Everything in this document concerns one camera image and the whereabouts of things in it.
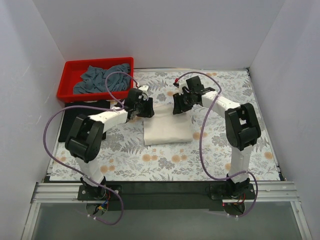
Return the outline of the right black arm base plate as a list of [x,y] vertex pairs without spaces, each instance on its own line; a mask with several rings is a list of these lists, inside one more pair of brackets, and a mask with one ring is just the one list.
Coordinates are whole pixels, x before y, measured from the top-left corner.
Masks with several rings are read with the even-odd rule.
[[246,200],[253,200],[255,196],[254,186],[251,183],[247,186],[234,188],[224,182],[216,182],[209,185],[209,197],[212,200],[238,200],[243,197]]

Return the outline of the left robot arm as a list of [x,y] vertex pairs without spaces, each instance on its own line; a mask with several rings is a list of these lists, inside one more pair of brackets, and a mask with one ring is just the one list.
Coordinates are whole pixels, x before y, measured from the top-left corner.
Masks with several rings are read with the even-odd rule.
[[75,157],[80,171],[84,174],[80,181],[84,190],[95,200],[106,196],[106,182],[96,160],[101,149],[103,135],[109,129],[127,123],[136,116],[152,118],[155,114],[153,98],[148,94],[149,87],[142,85],[129,90],[123,104],[117,104],[109,111],[94,115],[77,116],[65,140],[65,148]]

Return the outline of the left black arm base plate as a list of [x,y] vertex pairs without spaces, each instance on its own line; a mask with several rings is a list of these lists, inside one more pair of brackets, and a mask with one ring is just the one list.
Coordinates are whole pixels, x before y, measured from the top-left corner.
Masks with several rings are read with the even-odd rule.
[[91,186],[91,185],[80,185],[78,189],[77,198],[78,201],[102,201],[102,200],[117,200],[113,192],[103,187]]

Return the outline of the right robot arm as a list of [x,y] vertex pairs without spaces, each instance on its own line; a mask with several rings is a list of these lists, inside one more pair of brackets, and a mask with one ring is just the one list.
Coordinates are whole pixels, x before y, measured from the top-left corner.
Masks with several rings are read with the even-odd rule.
[[251,187],[250,179],[254,175],[249,171],[251,153],[261,128],[252,104],[239,104],[231,101],[211,87],[193,91],[183,87],[182,93],[173,95],[173,114],[182,114],[200,105],[224,118],[226,138],[231,146],[230,169],[225,178],[206,175],[215,181],[211,188],[213,196],[237,199],[244,197]]

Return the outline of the cream white t shirt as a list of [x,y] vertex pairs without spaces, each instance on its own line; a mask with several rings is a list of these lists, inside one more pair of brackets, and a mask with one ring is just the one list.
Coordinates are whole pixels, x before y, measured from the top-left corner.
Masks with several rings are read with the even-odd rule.
[[145,146],[189,143],[193,139],[192,121],[187,112],[173,114],[172,104],[157,105],[154,116],[143,120]]

